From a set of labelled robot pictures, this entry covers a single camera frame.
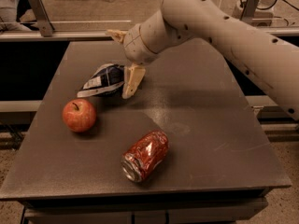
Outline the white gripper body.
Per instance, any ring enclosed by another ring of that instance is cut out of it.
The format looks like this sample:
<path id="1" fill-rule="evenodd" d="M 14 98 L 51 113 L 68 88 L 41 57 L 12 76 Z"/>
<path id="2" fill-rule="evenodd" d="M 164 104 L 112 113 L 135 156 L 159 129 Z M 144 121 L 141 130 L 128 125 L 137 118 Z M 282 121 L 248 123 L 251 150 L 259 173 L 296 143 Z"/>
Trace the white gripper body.
<path id="1" fill-rule="evenodd" d="M 124 52 L 132 63 L 148 65 L 154 62 L 158 55 L 147 48 L 141 37 L 140 27 L 139 23 L 126 33 L 123 40 Z"/>

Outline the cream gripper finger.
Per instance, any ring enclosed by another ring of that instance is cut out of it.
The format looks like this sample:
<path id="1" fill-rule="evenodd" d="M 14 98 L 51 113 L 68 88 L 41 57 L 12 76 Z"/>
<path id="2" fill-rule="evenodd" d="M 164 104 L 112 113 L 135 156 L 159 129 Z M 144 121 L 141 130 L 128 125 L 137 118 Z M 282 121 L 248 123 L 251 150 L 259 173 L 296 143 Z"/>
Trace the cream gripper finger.
<path id="1" fill-rule="evenodd" d="M 114 41 L 122 44 L 124 42 L 126 32 L 121 30 L 107 30 L 107 35 L 111 36 Z"/>
<path id="2" fill-rule="evenodd" d="M 129 99 L 135 95 L 139 84 L 141 83 L 146 69 L 135 63 L 124 68 L 124 85 L 122 89 L 122 98 Z"/>

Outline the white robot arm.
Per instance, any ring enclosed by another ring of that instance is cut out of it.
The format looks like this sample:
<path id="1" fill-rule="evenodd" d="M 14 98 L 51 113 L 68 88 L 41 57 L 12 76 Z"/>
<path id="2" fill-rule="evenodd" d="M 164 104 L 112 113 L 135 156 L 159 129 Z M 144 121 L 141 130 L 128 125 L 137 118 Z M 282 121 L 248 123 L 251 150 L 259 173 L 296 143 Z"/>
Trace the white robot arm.
<path id="1" fill-rule="evenodd" d="M 202 38 L 294 120 L 299 120 L 299 48 L 222 12 L 211 0 L 161 0 L 129 31 L 109 30 L 131 61 L 122 97 L 132 97 L 144 66 L 165 49 Z"/>

